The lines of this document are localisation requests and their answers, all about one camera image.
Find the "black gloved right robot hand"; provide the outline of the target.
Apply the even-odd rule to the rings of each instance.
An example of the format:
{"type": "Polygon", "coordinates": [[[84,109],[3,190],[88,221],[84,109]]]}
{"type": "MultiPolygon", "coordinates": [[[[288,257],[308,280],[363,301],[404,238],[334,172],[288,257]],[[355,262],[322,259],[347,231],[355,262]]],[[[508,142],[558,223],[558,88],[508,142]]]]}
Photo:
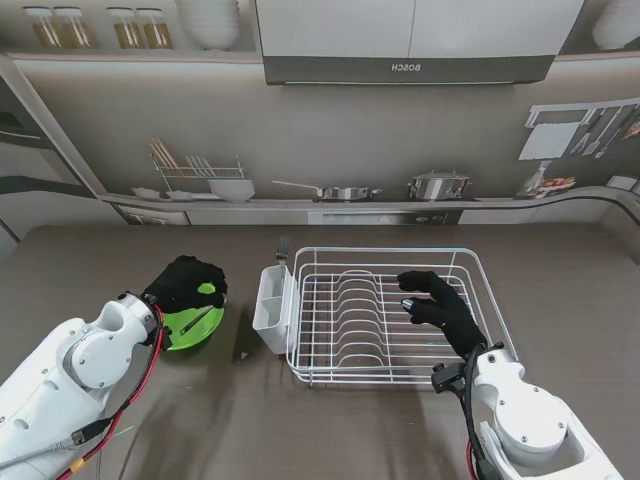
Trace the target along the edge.
{"type": "Polygon", "coordinates": [[[439,328],[460,358],[467,359],[475,347],[488,344],[464,300],[435,272],[406,271],[397,281],[401,291],[430,295],[428,299],[405,298],[401,304],[413,324],[439,328]]]}

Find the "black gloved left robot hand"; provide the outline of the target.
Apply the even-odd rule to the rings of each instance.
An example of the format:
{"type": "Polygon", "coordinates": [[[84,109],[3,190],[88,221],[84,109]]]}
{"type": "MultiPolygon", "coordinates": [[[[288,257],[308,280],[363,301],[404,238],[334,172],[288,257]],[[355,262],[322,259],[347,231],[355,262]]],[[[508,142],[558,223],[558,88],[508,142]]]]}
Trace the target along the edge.
{"type": "Polygon", "coordinates": [[[194,256],[181,255],[169,263],[141,297],[165,314],[226,303],[228,286],[221,268],[194,256]]]}

